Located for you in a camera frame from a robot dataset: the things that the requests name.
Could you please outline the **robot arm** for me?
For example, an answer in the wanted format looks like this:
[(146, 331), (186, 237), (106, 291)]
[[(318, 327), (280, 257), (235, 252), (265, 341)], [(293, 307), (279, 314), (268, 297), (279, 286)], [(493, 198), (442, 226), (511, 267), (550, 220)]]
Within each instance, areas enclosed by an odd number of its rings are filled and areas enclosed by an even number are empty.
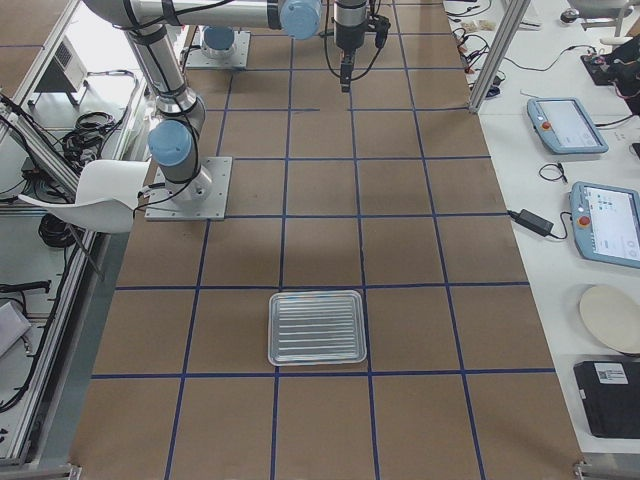
[(322, 9), (320, 1), (87, 1), (85, 5), (126, 34), (162, 117), (149, 134), (149, 150), (164, 175), (168, 198), (182, 204), (204, 200), (212, 180), (199, 154), (205, 106), (187, 84), (167, 27), (258, 27), (306, 40), (317, 33)]
[(296, 40), (307, 40), (318, 32), (320, 22), (333, 22), (334, 44), (341, 51), (340, 70), (332, 74), (341, 91), (350, 91), (355, 56), (365, 34), (376, 33), (376, 48), (382, 49), (388, 32), (388, 19), (376, 15), (365, 1), (228, 1), (221, 11), (199, 20), (205, 28), (259, 27), (282, 30)]

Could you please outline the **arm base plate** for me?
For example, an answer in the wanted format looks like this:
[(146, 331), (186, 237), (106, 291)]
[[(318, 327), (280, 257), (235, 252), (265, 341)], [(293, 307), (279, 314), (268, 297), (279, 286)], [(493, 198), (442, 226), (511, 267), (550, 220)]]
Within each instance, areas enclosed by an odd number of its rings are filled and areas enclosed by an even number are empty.
[(186, 55), (185, 68), (191, 70), (245, 70), (249, 56), (251, 33), (235, 31), (228, 49), (214, 49), (197, 31)]
[(231, 157), (202, 157), (200, 173), (183, 189), (182, 185), (168, 182), (161, 168), (155, 174), (155, 183), (163, 188), (153, 189), (149, 206), (145, 209), (148, 221), (222, 221), (231, 179)]

